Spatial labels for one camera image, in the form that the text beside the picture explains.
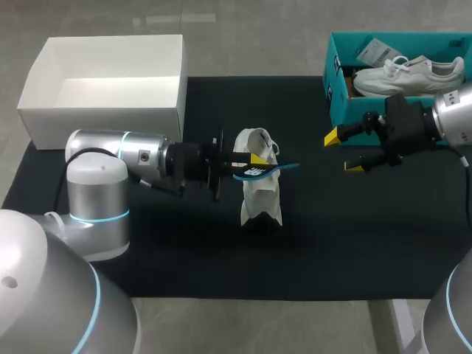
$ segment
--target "paper tag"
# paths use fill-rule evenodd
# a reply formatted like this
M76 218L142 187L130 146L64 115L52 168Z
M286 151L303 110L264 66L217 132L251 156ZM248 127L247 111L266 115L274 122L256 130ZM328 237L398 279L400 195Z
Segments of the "paper tag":
M385 60L391 60L397 55L401 55L401 53L387 46L384 42L380 42L377 38L373 38L357 59L374 68L380 68L384 65Z

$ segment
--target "white shoe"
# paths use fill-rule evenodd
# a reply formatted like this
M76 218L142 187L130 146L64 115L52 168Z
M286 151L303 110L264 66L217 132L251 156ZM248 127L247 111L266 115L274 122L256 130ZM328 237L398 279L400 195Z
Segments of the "white shoe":
M237 136L233 151L253 153L269 164L277 164L276 155L279 154L279 146L271 139L266 129L244 129ZM280 226L282 225L279 176L280 171L276 171L258 181L243 181L244 201L241 207L241 225L264 212L276 220Z
M406 62L400 65L397 63L400 59ZM383 68L356 72L353 85L364 96L429 96L457 89L464 82L464 76L461 57L452 63L435 63L422 55L414 60L399 55L385 60Z

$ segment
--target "cable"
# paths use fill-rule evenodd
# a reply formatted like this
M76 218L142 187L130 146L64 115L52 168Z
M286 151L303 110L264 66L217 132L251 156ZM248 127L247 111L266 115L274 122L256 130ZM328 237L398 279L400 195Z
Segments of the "cable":
M469 229L472 230L472 222L471 222L471 168L467 159L465 158L464 154L457 150L455 147L451 146L444 146L440 149L448 149L452 153L455 153L460 161L462 162L462 166L465 169L465 217L467 218L467 225Z
M79 157L83 153L104 153L105 155L108 155L108 156L117 157L114 153L111 153L110 151L102 149L100 147L87 147L83 150L80 150L80 151L76 152L74 155L72 155L71 158L67 161L66 166L64 166L64 169L63 169L63 171L60 175L59 184L56 188L56 193L55 193L55 197L54 197L54 204L52 205L52 211L53 212L58 212L60 191L62 190L62 185L64 184L64 179L66 179L67 167L69 166L69 164L72 161L74 161L77 157Z

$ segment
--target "gray floor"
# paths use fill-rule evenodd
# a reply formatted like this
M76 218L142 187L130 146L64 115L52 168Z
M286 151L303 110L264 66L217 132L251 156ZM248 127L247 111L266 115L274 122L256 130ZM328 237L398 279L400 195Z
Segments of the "gray floor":
M50 36L183 33L193 76L318 75L330 31L468 31L471 14L468 0L0 0L0 201L29 141L18 98ZM394 353L366 302L135 302L146 354ZM410 302L416 328L426 303Z

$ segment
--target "metal cylinder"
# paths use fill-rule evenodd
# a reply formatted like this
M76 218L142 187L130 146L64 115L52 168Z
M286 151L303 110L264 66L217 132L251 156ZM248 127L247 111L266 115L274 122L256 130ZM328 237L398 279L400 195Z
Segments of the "metal cylinder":
M437 94L433 118L441 137L449 144L472 144L472 83L447 94Z
M164 135L82 129L69 137L66 160L84 148L102 148L122 159L131 174L148 184L166 187L171 183L166 171L170 144Z
M472 352L472 251L428 304L422 331L429 354Z
M69 164L69 212L78 220L105 220L128 211L126 164L102 153L84 153Z
M0 211L0 353L137 354L133 303L33 219Z

